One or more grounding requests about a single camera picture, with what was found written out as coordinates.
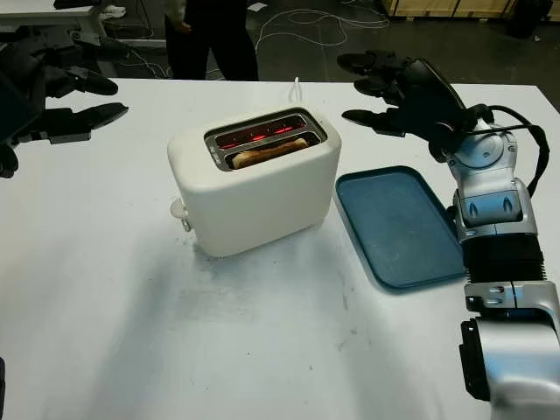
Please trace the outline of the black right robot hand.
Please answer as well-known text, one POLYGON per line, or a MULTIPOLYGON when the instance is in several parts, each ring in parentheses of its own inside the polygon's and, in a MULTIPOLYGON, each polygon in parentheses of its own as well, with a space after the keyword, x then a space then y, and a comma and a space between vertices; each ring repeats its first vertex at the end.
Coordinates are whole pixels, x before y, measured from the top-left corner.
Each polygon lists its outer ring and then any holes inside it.
POLYGON ((381 135, 419 137, 440 163, 457 151, 460 134, 466 130, 466 106, 427 60, 367 50, 341 54, 337 63, 360 76, 353 83, 359 93, 389 105, 381 113, 350 109, 342 114, 345 119, 381 135))

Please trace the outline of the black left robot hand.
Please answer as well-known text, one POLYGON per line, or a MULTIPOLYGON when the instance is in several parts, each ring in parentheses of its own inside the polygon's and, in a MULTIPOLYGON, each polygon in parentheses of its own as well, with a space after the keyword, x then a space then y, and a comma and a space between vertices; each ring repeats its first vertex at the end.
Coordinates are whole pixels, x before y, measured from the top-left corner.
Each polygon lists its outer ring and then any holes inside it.
POLYGON ((118 86, 87 67, 122 60, 130 49, 93 32, 61 26, 4 27, 1 30, 1 143, 10 147, 36 140, 51 144, 87 141, 91 132, 123 116, 128 108, 110 102, 82 111, 48 108, 47 98, 72 92, 112 96, 118 86))

